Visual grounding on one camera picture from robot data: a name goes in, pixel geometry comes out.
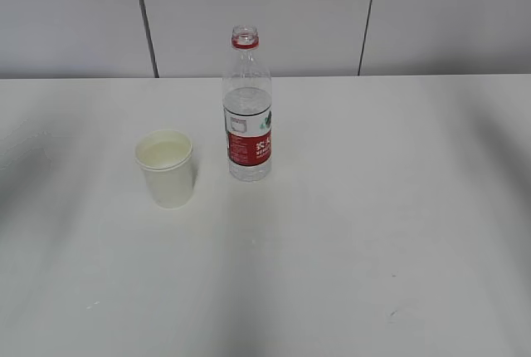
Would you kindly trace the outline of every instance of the cup rim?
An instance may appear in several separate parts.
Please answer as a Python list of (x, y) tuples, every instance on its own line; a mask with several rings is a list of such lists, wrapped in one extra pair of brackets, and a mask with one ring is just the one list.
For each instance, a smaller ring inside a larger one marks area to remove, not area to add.
[[(153, 166), (149, 166), (147, 164), (144, 164), (140, 159), (139, 159), (139, 147), (140, 145), (148, 140), (149, 138), (153, 137), (154, 135), (156, 135), (157, 133), (162, 133), (162, 132), (170, 132), (170, 133), (174, 133), (174, 134), (178, 134), (182, 137), (184, 137), (188, 143), (190, 144), (190, 149), (189, 151), (187, 152), (186, 156), (179, 160), (177, 163), (175, 164), (172, 164), (171, 166), (168, 166), (166, 168), (155, 168)], [(137, 144), (136, 146), (134, 147), (134, 160), (136, 161), (136, 163), (143, 169), (143, 170), (147, 170), (149, 172), (167, 172), (169, 170), (173, 170), (173, 169), (176, 169), (178, 168), (179, 166), (183, 166), (188, 160), (190, 160), (190, 158), (192, 157), (192, 152), (193, 152), (193, 144), (192, 144), (192, 140), (190, 139), (190, 137), (188, 137), (187, 134), (183, 133), (182, 131), (178, 131), (178, 130), (174, 130), (174, 129), (158, 129), (158, 130), (154, 130), (148, 134), (146, 134)]]

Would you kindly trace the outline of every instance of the bottle label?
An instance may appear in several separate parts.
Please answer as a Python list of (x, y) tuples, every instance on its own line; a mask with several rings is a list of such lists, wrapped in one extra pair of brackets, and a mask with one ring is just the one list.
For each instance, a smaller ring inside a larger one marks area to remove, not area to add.
[(263, 164), (271, 156), (271, 108), (256, 115), (225, 109), (229, 159), (241, 166)]

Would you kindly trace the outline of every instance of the plastic water bottle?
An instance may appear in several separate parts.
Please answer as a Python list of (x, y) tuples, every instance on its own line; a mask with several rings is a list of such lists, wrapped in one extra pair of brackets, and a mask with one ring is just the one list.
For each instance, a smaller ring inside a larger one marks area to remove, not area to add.
[(271, 171), (271, 76), (256, 59), (258, 31), (234, 27), (233, 58), (223, 76), (229, 171), (242, 181)]

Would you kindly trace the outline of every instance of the red label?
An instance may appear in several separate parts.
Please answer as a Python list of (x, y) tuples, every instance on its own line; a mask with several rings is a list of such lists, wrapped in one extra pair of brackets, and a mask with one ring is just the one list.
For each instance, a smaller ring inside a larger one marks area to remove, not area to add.
[(235, 164), (256, 166), (271, 156), (271, 130), (258, 137), (240, 137), (227, 131), (229, 158)]

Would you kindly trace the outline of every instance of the white wall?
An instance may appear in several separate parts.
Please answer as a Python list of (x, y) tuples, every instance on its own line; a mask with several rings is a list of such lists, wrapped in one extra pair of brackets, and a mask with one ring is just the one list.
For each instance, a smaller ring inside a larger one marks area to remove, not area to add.
[(138, 0), (0, 0), (0, 77), (153, 76)]
[(529, 72), (529, 0), (373, 0), (362, 75)]
[(254, 24), (273, 75), (357, 73), (369, 0), (145, 0), (161, 76), (219, 76)]
[[(277, 76), (354, 75), (369, 0), (145, 0), (161, 76), (219, 76), (258, 26)], [(373, 0), (362, 75), (531, 72), (527, 0)], [(139, 0), (0, 0), (0, 78), (153, 76)]]

